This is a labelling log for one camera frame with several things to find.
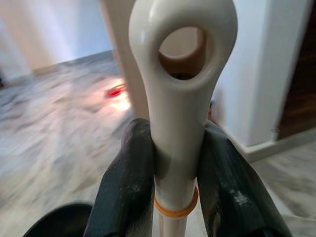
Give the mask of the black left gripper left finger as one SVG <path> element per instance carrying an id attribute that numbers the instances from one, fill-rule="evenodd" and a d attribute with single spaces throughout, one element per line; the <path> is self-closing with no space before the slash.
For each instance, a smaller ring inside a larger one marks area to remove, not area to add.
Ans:
<path id="1" fill-rule="evenodd" d="M 150 237 L 155 194 L 155 151 L 149 121 L 126 128 L 119 153 L 103 175 L 86 237 Z"/>

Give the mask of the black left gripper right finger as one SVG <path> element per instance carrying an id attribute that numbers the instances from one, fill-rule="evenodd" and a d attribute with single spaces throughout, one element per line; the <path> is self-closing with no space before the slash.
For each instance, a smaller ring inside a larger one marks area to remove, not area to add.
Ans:
<path id="1" fill-rule="evenodd" d="M 197 184 L 209 237 L 290 237 L 263 182 L 224 131 L 207 121 Z"/>

